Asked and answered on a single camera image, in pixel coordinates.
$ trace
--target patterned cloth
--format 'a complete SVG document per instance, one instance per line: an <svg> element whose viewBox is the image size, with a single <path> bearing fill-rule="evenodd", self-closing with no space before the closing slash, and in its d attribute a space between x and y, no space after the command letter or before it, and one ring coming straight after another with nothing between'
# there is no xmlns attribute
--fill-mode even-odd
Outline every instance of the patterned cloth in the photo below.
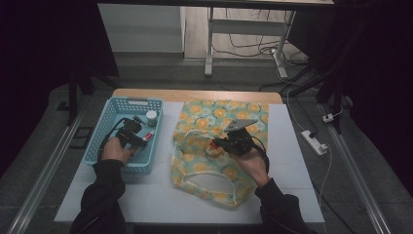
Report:
<svg viewBox="0 0 413 234"><path fill-rule="evenodd" d="M198 197L228 206L237 206L249 197L256 185L237 162L222 149L213 157L206 153L212 138L226 136L224 130L233 119L258 120L246 129L267 145L268 104L234 100L194 100L184 103L173 133L175 152L171 173L175 185ZM188 181L194 175L223 176L231 182L233 192L210 191Z"/></svg>

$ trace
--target black sleeve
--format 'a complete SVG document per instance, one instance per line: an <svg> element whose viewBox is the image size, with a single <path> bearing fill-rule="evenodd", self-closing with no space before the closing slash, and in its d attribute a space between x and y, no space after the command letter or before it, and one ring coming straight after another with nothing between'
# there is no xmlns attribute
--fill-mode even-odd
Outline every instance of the black sleeve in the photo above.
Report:
<svg viewBox="0 0 413 234"><path fill-rule="evenodd" d="M86 188L81 211L70 233L126 233L125 219L118 199L125 193L125 184L118 160L103 160L94 164L96 181Z"/></svg>
<svg viewBox="0 0 413 234"><path fill-rule="evenodd" d="M266 233L313 234L304 222L298 198L282 194L274 180L255 190L261 200L261 217Z"/></svg>

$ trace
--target basket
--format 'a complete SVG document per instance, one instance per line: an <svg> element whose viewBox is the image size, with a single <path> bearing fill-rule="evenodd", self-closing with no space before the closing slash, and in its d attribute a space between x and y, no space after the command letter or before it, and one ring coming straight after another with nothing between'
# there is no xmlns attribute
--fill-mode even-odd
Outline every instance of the basket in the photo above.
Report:
<svg viewBox="0 0 413 234"><path fill-rule="evenodd" d="M88 165L96 163L101 142L119 120L122 118L132 119L133 116L137 115L142 121L147 123L146 112L154 110L158 114L158 124L155 127L149 127L147 124L141 125L142 130L137 133L137 136L144 137L151 131L155 131L155 135L148 141L145 147L139 148L121 169L123 176L149 175L154 161L154 151L156 142L158 141L159 130L161 129L163 106L163 101L158 98L112 97L109 99L97 122L91 141L83 157L83 162Z"/></svg>

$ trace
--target power strip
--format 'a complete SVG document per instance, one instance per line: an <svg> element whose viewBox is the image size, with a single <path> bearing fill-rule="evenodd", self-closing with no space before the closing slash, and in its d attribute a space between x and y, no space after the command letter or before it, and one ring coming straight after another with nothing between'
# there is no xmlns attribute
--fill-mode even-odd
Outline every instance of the power strip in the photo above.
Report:
<svg viewBox="0 0 413 234"><path fill-rule="evenodd" d="M310 137L310 131L304 131L301 133L301 136L310 144L310 146L314 149L314 151L320 156L323 155L327 152L327 145L326 144L320 144L319 141L313 137Z"/></svg>

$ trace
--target person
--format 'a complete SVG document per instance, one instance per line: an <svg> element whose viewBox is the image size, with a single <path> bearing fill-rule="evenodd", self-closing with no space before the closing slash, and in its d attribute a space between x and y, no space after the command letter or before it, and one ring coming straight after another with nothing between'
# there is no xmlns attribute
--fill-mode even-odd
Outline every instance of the person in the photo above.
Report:
<svg viewBox="0 0 413 234"><path fill-rule="evenodd" d="M118 204L126 187L121 168L134 151L123 148L117 137L107 141L101 161L94 164L96 180L84 192L81 211L70 233L126 233L125 219ZM298 198L282 194L274 179L267 175L264 160L256 149L241 157L234 154L230 157L258 186L255 195L261 200L260 213L266 233L315 233L301 216Z"/></svg>

